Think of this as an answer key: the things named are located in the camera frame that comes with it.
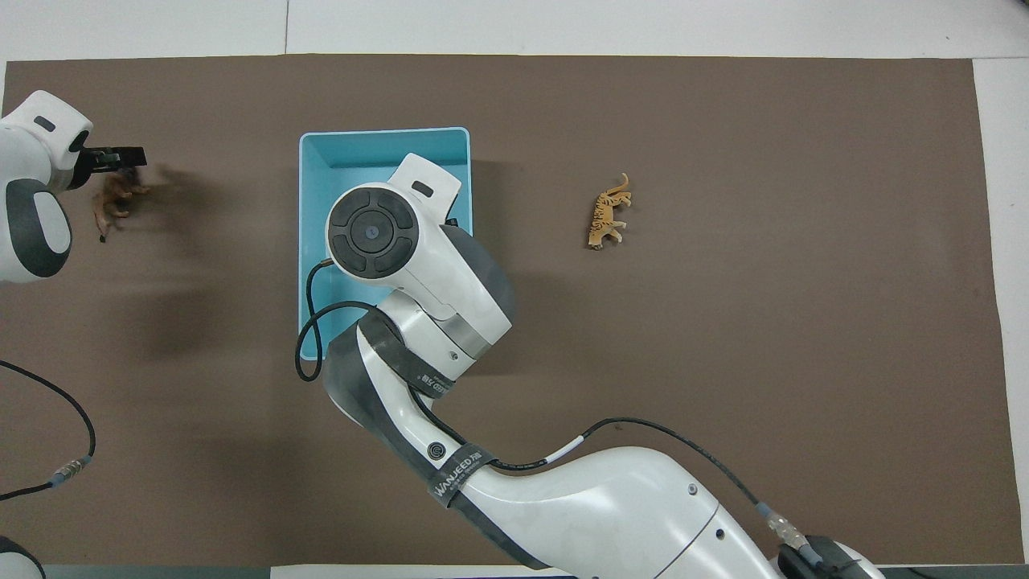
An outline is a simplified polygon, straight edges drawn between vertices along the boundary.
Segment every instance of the white tiled floor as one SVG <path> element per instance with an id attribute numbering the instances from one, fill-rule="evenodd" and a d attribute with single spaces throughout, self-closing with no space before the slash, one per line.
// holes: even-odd
<path id="1" fill-rule="evenodd" d="M 1020 497 L 1029 501 L 1029 7 L 1018 0 L 0 1 L 6 62 L 284 52 L 975 59 Z M 1029 551 L 1029 517 L 1023 509 Z"/>

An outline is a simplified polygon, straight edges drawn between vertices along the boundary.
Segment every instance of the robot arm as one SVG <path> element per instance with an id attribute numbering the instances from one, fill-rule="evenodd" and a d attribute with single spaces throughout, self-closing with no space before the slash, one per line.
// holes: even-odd
<path id="1" fill-rule="evenodd" d="M 410 154 L 387 182 L 345 192 L 326 221 L 335 264 L 394 292 L 379 314 L 330 342 L 324 388 L 425 480 L 430 496 L 519 563 L 576 577 L 882 577 L 867 562 L 841 559 L 837 551 L 859 557 L 831 542 L 831 557 L 814 554 L 824 559 L 819 569 L 805 552 L 785 575 L 698 480 L 654 450 L 613 448 L 514 477 L 440 425 L 432 401 L 510 328 L 514 313 L 500 267 L 443 221 L 459 186 Z M 800 536 L 797 547 L 805 543 Z M 846 574 L 824 562 L 842 562 Z"/>
<path id="2" fill-rule="evenodd" d="M 93 122 L 43 91 L 0 118 L 0 284 L 57 274 L 71 227 L 55 193 L 96 172 L 146 165 L 139 147 L 87 148 Z"/>

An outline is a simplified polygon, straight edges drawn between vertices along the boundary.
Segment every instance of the cable connector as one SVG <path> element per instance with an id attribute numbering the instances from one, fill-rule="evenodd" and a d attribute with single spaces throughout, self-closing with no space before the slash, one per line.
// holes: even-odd
<path id="1" fill-rule="evenodd" d="M 768 523 L 769 529 L 771 529 L 784 544 L 800 553 L 801 556 L 804 557 L 804 560 L 811 566 L 811 569 L 818 569 L 820 565 L 824 564 L 824 559 L 822 559 L 820 554 L 815 552 L 815 549 L 811 546 L 808 538 L 805 537 L 803 533 L 797 531 L 792 523 L 786 520 L 786 517 L 773 511 L 772 508 L 765 503 L 757 504 L 757 512 L 765 518 L 765 522 Z"/>
<path id="2" fill-rule="evenodd" d="M 61 467 L 54 473 L 50 480 L 47 481 L 50 483 L 50 488 L 57 488 L 57 486 L 61 483 L 82 472 L 82 469 L 84 469 L 91 462 L 93 462 L 93 457 L 86 455 L 77 461 L 72 461 Z"/>

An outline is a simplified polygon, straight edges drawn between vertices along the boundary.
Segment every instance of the center button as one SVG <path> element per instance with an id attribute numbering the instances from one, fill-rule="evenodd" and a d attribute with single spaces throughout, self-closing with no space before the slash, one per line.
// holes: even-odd
<path id="1" fill-rule="evenodd" d="M 393 241 L 393 223 L 385 213 L 365 211 L 350 224 L 350 239 L 365 253 L 378 253 Z"/>

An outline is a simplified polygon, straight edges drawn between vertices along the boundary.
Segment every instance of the brown mat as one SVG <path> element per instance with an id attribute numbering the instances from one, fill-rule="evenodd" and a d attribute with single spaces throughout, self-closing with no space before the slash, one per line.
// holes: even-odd
<path id="1" fill-rule="evenodd" d="M 290 56 L 11 63 L 138 144 L 157 185 L 97 241 L 62 195 L 55 279 L 4 287 L 0 352 L 72 391 L 96 463 L 0 506 L 64 564 L 504 564 L 293 374 L 297 139 L 464 125 L 476 236 L 520 319 L 439 406 L 509 462 L 636 415 L 707 446 L 803 530 L 879 563 L 1022 560 L 968 61 Z M 625 242 L 586 248 L 632 178 Z M 78 457 L 4 375 L 0 486 Z M 680 460 L 769 553 L 746 501 Z"/>

